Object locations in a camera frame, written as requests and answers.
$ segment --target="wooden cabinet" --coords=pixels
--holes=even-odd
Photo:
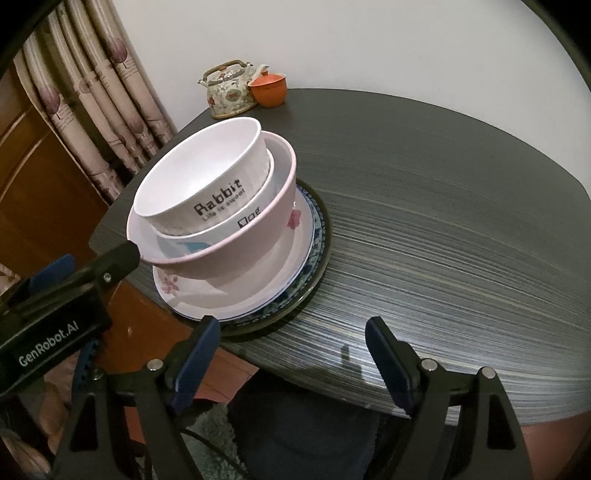
[[[11,67],[0,80],[0,263],[22,277],[67,253],[82,265],[106,210]]]

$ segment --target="white wall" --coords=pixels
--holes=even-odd
[[[483,120],[542,151],[591,192],[591,93],[519,0],[112,0],[180,129],[197,81],[230,59],[291,87],[388,93]]]

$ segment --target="dark table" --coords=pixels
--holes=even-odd
[[[379,314],[421,356],[464,372],[494,367],[522,424],[591,409],[591,203],[574,177],[497,128],[415,100],[290,90],[285,105],[247,115],[293,145],[298,176],[331,214],[333,253],[296,319],[225,348],[393,411],[363,339]],[[96,252],[124,240],[155,162],[212,122],[201,114],[133,179],[92,236]],[[151,266],[129,281],[165,305]]]

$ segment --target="floral teapot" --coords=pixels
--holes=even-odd
[[[255,70],[251,63],[232,60],[206,71],[199,83],[207,87],[207,103],[212,117],[229,118],[254,107],[256,100],[248,82],[259,78],[268,68],[269,65],[260,65]]]

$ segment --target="bowl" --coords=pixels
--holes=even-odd
[[[251,268],[277,243],[289,221],[296,195],[296,154],[285,138],[262,132],[273,155],[275,175],[285,179],[273,201],[254,220],[221,242],[198,252],[168,258],[146,219],[132,208],[127,238],[139,248],[142,260],[187,278],[216,278]]]
[[[261,189],[244,207],[238,210],[230,218],[213,225],[207,230],[193,233],[192,235],[166,235],[154,229],[158,236],[158,244],[162,252],[168,257],[181,257],[183,255],[198,252],[204,248],[215,245],[226,237],[246,227],[273,201],[277,194],[278,187],[281,188],[285,178],[277,179],[275,175],[275,161],[271,152],[269,155],[269,175]]]
[[[261,124],[232,118],[191,135],[145,176],[134,211],[167,235],[190,235],[231,217],[269,173]]]
[[[280,106],[287,95],[287,82],[284,75],[262,72],[262,75],[248,83],[257,102],[269,108]]]

